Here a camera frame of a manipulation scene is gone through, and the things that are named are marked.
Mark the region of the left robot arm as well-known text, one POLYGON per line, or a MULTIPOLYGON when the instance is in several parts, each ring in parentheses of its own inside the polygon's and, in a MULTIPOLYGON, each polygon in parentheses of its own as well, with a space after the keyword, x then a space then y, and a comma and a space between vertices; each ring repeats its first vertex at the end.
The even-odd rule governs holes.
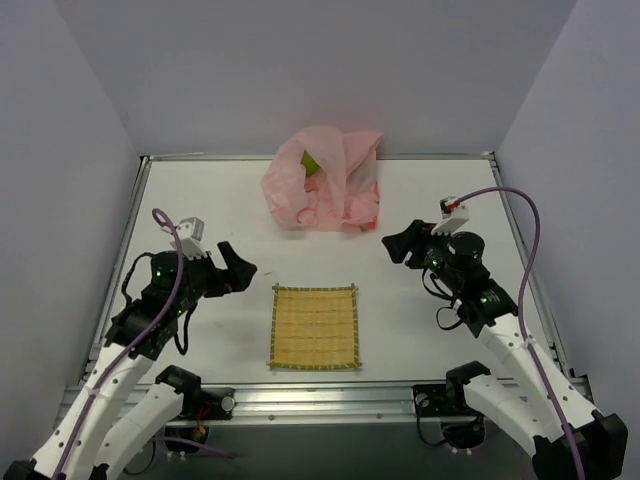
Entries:
POLYGON ((121 410, 165 345, 188 324, 198 302, 245 291, 257 272, 228 242, 218 249, 226 266, 206 251, 150 254, 150 282, 125 299, 105 336, 92 373, 53 434, 28 460, 11 463, 7 479, 115 479, 174 418, 190 419, 209 400, 199 376, 166 367, 128 413, 121 410))

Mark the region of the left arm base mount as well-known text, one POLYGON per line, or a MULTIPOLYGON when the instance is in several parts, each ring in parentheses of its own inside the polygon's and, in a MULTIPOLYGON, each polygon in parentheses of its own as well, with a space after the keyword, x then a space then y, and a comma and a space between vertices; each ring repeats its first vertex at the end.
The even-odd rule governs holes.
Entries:
POLYGON ((231 420, 234 408, 234 390, 231 388, 199 390, 197 393, 186 394, 182 410, 175 418, 175 421, 186 425, 167 425, 163 435, 170 439, 163 440, 163 446, 169 452, 179 455, 206 454, 203 445, 209 437, 209 423, 231 420))

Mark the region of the pink plastic bag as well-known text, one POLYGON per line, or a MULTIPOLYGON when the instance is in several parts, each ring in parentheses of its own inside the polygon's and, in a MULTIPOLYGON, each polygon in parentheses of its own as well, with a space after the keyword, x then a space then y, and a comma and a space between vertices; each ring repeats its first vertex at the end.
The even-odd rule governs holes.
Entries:
POLYGON ((344 133, 332 126, 300 130, 277 150, 261 188, 273 219, 286 229, 367 232, 377 227, 380 192, 377 131, 344 133), (306 177, 307 151, 320 170, 306 177))

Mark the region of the green fake guava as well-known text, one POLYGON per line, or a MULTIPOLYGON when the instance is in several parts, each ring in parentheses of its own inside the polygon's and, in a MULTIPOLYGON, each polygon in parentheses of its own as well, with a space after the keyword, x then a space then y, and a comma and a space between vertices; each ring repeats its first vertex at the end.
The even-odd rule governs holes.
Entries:
POLYGON ((320 165, 307 151, 303 152, 301 165, 304 167, 306 177, 311 177, 320 170, 320 165))

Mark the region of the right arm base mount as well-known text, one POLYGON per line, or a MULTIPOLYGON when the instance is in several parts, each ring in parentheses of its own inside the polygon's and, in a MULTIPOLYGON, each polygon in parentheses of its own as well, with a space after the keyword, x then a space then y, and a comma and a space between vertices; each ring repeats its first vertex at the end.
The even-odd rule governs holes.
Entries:
POLYGON ((412 396, 416 431, 426 446, 447 447, 452 453, 470 452, 486 441, 485 417, 456 400, 444 384, 415 384, 412 396), (425 436, 422 421, 427 419, 438 421, 438 440, 425 436))

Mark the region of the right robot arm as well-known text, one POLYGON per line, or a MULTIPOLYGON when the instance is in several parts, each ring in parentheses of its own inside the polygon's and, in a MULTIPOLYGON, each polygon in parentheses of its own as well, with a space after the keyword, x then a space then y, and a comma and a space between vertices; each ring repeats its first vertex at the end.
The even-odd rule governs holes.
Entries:
POLYGON ((438 234, 413 221, 382 240, 395 264, 429 274, 448 289, 457 317, 519 385, 507 390, 478 361, 446 374, 444 400, 496 424, 530 457, 540 479, 615 479, 622 473, 628 429, 604 415, 555 366, 520 326, 519 309, 483 264, 485 243, 471 232, 438 234))

